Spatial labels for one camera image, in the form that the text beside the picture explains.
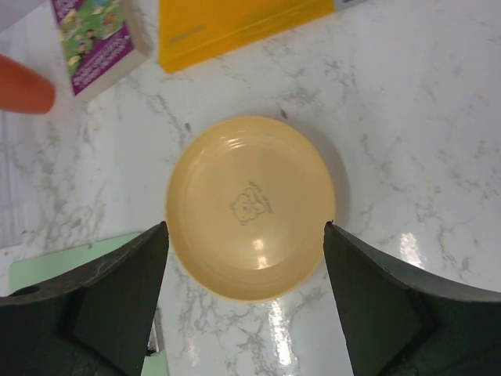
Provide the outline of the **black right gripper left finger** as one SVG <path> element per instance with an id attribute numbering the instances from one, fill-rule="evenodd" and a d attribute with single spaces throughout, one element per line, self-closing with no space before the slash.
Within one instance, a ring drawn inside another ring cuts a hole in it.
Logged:
<path id="1" fill-rule="evenodd" d="M 168 257 L 165 222 L 1 299 L 3 375 L 139 375 Z"/>

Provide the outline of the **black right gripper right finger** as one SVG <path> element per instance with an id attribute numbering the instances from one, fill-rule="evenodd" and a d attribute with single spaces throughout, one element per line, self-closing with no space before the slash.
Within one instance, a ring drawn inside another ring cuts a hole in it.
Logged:
<path id="1" fill-rule="evenodd" d="M 339 226 L 323 250 L 355 375 L 498 375 L 500 294 L 439 277 Z"/>

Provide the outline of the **yellow plate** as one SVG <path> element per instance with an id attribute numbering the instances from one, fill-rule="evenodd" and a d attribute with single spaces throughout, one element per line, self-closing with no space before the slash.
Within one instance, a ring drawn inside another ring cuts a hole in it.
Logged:
<path id="1" fill-rule="evenodd" d="M 336 201 L 330 172 L 305 136 L 245 116 L 217 123 L 185 149 L 165 212 L 175 254 L 197 283 L 263 302 L 315 272 Z"/>

